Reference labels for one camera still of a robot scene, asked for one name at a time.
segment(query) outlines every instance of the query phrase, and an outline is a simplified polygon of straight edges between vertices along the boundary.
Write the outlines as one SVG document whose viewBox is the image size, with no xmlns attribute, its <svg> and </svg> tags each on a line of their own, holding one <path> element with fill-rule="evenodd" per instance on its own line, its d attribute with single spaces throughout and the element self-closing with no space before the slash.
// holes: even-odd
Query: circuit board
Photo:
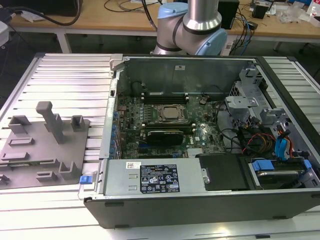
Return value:
<svg viewBox="0 0 320 240">
<path fill-rule="evenodd" d="M 168 120 L 164 119 L 165 117 L 161 118 L 164 105 L 144 104 L 141 99 L 135 97 L 119 97 L 121 158 L 194 158 L 200 153 L 224 153 L 225 145 L 213 122 L 214 102 L 201 105 L 201 97 L 201 95 L 191 95 L 187 104 L 166 105 L 179 109 L 179 115 L 175 116 L 177 122 L 192 122 L 195 128 L 193 134 L 183 136 L 182 144 L 174 146 L 153 146 L 141 138 L 144 123 L 159 124 Z"/>
</svg>

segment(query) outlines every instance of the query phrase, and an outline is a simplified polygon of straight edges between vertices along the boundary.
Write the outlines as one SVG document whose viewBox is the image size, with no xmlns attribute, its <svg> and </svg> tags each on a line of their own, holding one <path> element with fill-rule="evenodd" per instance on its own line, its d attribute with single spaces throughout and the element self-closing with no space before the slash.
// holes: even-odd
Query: floor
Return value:
<svg viewBox="0 0 320 240">
<path fill-rule="evenodd" d="M 156 45 L 155 37 L 104 36 L 104 45 L 99 45 L 97 35 L 70 34 L 69 41 L 73 53 L 124 53 L 149 54 Z M 320 68 L 319 45 L 309 44 L 299 53 L 304 44 L 284 42 L 279 51 L 273 50 L 274 42 L 252 41 L 245 56 L 294 56 L 313 76 Z M 50 33 L 12 33 L 11 40 L 0 48 L 0 108 L 5 103 L 20 77 L 27 69 L 35 53 L 60 53 L 57 39 Z M 234 55 L 240 54 L 241 48 Z M 315 76 L 320 83 L 320 73 Z"/>
</svg>

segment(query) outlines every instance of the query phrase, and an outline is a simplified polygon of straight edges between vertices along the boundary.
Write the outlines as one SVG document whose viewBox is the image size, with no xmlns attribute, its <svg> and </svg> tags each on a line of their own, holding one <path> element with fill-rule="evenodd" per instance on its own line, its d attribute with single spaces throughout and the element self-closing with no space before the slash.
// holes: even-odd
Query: light blue robot joint cap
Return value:
<svg viewBox="0 0 320 240">
<path fill-rule="evenodd" d="M 159 7 L 158 19 L 166 19 L 187 13 L 188 4 L 184 2 L 165 3 Z"/>
<path fill-rule="evenodd" d="M 195 55 L 215 56 L 218 55 L 227 41 L 227 31 L 220 28 L 214 32 L 196 51 Z"/>
</svg>

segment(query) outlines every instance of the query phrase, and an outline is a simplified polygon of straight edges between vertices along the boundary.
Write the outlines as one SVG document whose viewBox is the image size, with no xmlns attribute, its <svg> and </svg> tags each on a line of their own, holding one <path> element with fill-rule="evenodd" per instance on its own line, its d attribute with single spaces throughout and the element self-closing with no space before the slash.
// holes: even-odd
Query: power supply label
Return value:
<svg viewBox="0 0 320 240">
<path fill-rule="evenodd" d="M 140 177 L 140 192 L 143 194 L 180 192 L 176 164 L 141 165 Z"/>
</svg>

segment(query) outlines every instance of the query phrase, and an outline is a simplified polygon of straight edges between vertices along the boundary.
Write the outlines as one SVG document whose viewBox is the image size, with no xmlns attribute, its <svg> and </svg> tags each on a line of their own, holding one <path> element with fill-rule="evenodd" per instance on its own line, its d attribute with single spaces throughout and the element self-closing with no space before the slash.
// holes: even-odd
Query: cpu socket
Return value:
<svg viewBox="0 0 320 240">
<path fill-rule="evenodd" d="M 158 122 L 181 122 L 185 120 L 184 107 L 182 105 L 162 105 L 157 107 Z"/>
</svg>

